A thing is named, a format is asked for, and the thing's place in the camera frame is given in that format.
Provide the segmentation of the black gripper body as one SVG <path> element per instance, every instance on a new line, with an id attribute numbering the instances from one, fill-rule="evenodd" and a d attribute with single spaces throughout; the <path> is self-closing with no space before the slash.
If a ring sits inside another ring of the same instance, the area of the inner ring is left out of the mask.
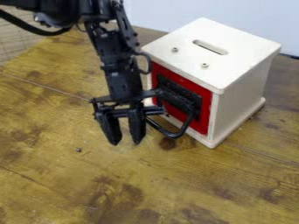
<path id="1" fill-rule="evenodd" d="M 137 59 L 106 61 L 101 66 L 107 81 L 109 95 L 93 98 L 95 117 L 130 117 L 161 115 L 162 106 L 145 105 L 145 99 L 157 96 L 157 90 L 145 90 Z"/>

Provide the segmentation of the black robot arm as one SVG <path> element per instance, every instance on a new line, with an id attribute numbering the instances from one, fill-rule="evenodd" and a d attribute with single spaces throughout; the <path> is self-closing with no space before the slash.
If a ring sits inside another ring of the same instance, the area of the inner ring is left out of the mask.
<path id="1" fill-rule="evenodd" d="M 129 119 L 135 143 L 146 136 L 146 117 L 163 109 L 146 107 L 143 99 L 157 95 L 143 90 L 137 57 L 138 33 L 127 19 L 123 0 L 0 0 L 0 18 L 42 36 L 58 36 L 85 24 L 102 60 L 110 95 L 90 100 L 94 116 L 107 140 L 117 145 L 123 138 L 119 119 Z"/>

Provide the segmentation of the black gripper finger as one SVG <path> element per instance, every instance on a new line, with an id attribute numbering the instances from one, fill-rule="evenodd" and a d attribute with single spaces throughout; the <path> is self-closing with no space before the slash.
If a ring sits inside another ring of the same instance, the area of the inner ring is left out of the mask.
<path id="1" fill-rule="evenodd" d="M 146 136 L 146 115 L 141 108 L 129 110 L 129 128 L 135 144 L 141 144 Z"/>
<path id="2" fill-rule="evenodd" d="M 95 117 L 107 140 L 113 145 L 118 145 L 123 138 L 119 120 L 107 111 L 99 111 Z"/>

